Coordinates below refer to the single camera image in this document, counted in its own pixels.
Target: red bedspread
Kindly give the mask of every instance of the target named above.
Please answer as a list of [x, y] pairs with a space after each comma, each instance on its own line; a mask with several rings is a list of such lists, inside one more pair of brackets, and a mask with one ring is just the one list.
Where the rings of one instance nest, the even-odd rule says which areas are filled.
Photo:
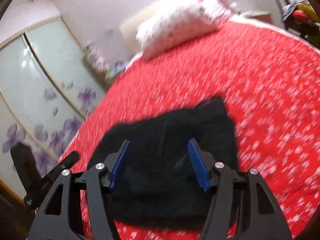
[[[241, 170], [257, 168], [296, 236], [320, 202], [320, 54], [301, 41], [249, 24], [220, 30], [145, 62], [118, 78], [68, 148], [87, 163], [106, 131], [220, 93], [236, 122]], [[92, 238], [82, 195], [85, 234]], [[121, 239], [196, 240], [200, 232], [116, 223]]]

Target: purple flower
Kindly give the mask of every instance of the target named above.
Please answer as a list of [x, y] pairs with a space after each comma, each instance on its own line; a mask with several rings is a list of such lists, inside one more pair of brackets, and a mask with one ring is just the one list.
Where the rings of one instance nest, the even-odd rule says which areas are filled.
[[8, 128], [7, 137], [8, 140], [2, 144], [3, 153], [8, 152], [17, 142], [22, 142], [26, 138], [26, 132], [22, 129], [17, 131], [17, 124], [13, 124]]
[[66, 86], [66, 90], [69, 90], [71, 88], [73, 88], [73, 81], [69, 85]]
[[41, 177], [44, 177], [48, 172], [48, 166], [54, 166], [55, 161], [52, 160], [45, 151], [34, 152], [33, 156], [36, 161], [36, 167]]
[[43, 131], [42, 124], [37, 124], [35, 127], [35, 136], [40, 142], [46, 142], [48, 139], [48, 131]]
[[53, 117], [56, 117], [57, 113], [58, 113], [58, 108], [56, 107], [56, 108], [54, 108], [53, 111], [52, 111]]
[[63, 154], [64, 150], [65, 150], [65, 145], [63, 143], [64, 136], [65, 136], [64, 131], [60, 131], [60, 132], [54, 131], [51, 134], [51, 140], [52, 141], [49, 143], [48, 148], [53, 148], [53, 152], [58, 157], [60, 157]]
[[91, 88], [87, 87], [83, 92], [78, 94], [78, 98], [82, 100], [81, 110], [87, 113], [89, 105], [96, 99], [96, 92], [91, 92]]
[[76, 117], [73, 117], [73, 119], [66, 119], [63, 124], [63, 130], [69, 131], [69, 136], [67, 139], [67, 143], [69, 143], [73, 137], [76, 135], [77, 131], [79, 130], [81, 126], [81, 121], [77, 119]]
[[57, 98], [57, 94], [52, 89], [46, 88], [44, 89], [43, 98], [46, 102], [50, 100], [55, 100]]

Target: black cloth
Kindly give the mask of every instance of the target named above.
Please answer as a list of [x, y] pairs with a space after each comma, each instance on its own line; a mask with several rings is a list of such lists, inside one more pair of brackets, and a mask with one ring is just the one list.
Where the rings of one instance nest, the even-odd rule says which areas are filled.
[[237, 169], [234, 123], [215, 97], [193, 109], [179, 109], [109, 130], [87, 169], [131, 142], [122, 181], [108, 196], [114, 219], [132, 225], [201, 229], [212, 194], [199, 186], [188, 156], [188, 140], [216, 161]]

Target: silver bolt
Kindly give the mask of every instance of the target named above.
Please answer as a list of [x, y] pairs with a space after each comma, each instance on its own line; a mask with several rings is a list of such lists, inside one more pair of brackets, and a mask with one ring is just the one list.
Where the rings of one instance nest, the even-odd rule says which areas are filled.
[[70, 174], [69, 170], [63, 170], [61, 173], [63, 176], [68, 176]]
[[98, 163], [97, 165], [96, 165], [96, 169], [98, 169], [98, 170], [101, 170], [101, 169], [103, 169], [104, 168], [104, 164], [103, 163]]
[[250, 173], [253, 175], [257, 175], [258, 174], [258, 170], [256, 170], [255, 168], [250, 169]]
[[216, 166], [218, 169], [222, 169], [224, 167], [224, 164], [221, 162], [217, 162], [214, 164], [214, 166]]

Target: frosted glass door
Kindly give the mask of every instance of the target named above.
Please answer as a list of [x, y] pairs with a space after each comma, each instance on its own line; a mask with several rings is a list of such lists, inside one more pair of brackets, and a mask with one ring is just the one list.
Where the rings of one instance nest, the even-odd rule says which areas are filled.
[[84, 115], [105, 96], [83, 62], [83, 54], [60, 20], [27, 32], [41, 64], [70, 101]]
[[57, 161], [50, 158], [45, 151], [36, 146], [33, 140], [26, 135], [25, 130], [17, 124], [1, 96], [0, 113], [0, 179], [20, 198], [24, 198], [26, 191], [13, 166], [10, 148], [18, 141], [30, 146], [36, 161], [36, 167], [41, 177], [47, 174], [53, 166], [55, 166]]
[[22, 36], [0, 50], [0, 89], [25, 129], [60, 156], [84, 120], [48, 80]]

